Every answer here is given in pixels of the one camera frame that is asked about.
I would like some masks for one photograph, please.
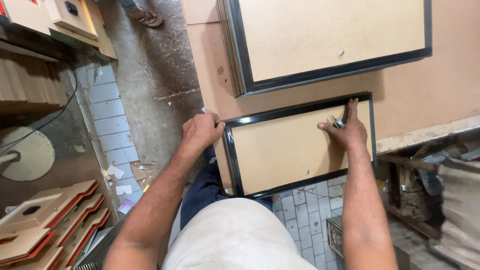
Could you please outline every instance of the workbench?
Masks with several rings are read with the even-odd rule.
[[[245,98],[234,98],[215,0],[182,8],[205,109],[222,120],[370,91],[378,154],[480,127],[480,1],[432,2],[432,57]],[[232,194],[223,140],[214,147]]]

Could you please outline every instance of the person's foot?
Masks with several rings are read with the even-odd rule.
[[[163,22],[163,18],[159,18],[157,13],[144,10],[142,7],[138,7],[133,11],[126,11],[128,17],[139,21],[146,26],[158,26]]]

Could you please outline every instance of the black picture frame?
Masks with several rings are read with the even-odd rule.
[[[248,54],[247,40],[239,0],[226,0],[233,30],[235,48],[243,82],[243,94],[238,98],[279,90],[283,88],[310,84],[346,75],[378,70],[394,65],[418,61],[432,56],[432,0],[423,1],[425,48],[387,55],[348,64],[321,68],[255,82]]]
[[[315,102],[305,103],[301,105],[281,108],[277,110],[271,110],[271,111],[261,112],[257,114],[242,116],[235,119],[226,120],[224,134],[223,134],[225,147],[227,149],[227,159],[230,166],[230,172],[233,180],[233,185],[236,191],[236,196],[258,199],[258,198],[263,198],[263,197],[271,196],[274,194],[278,194],[294,188],[306,186],[309,184],[327,181],[327,180],[347,174],[348,169],[342,169],[335,172],[329,172],[319,176],[304,179],[301,181],[285,184],[285,185],[271,188],[268,190],[263,190],[260,192],[245,195],[243,191],[243,185],[241,182],[240,168],[239,168],[238,159],[237,159],[237,152],[235,150],[235,141],[233,139],[232,128],[259,123],[259,122],[268,121],[268,120],[273,120],[277,118],[307,113],[311,111],[323,110],[327,108],[346,105],[350,98],[358,98],[359,102],[367,101],[367,100],[369,101],[370,132],[371,132],[371,140],[372,140],[371,144],[372,144],[372,157],[373,157],[372,166],[373,166],[376,163],[377,154],[376,154],[376,143],[375,143],[375,124],[374,124],[375,122],[373,117],[373,100],[372,100],[371,92],[363,92],[363,93],[358,93],[354,95],[325,99],[321,101],[315,101]]]

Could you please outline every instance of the stack of boards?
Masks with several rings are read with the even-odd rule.
[[[87,181],[37,193],[0,220],[0,269],[70,270],[110,211]]]
[[[56,111],[67,104],[54,63],[0,49],[0,115]]]
[[[217,0],[235,97],[432,55],[431,0]]]

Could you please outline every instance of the white paper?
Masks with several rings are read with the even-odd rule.
[[[117,189],[117,195],[125,194],[132,194],[132,186],[131,185],[118,185],[115,187]]]
[[[128,213],[128,211],[130,211],[130,209],[132,209],[131,206],[120,206],[119,207],[119,212],[121,213],[124,213],[125,215]]]
[[[108,168],[107,170],[107,173],[110,174],[110,175],[115,175],[115,177],[117,179],[121,179],[121,177],[123,176],[123,174],[125,173],[124,171],[120,170],[119,168],[117,167],[114,167],[112,165],[110,165],[110,167]]]

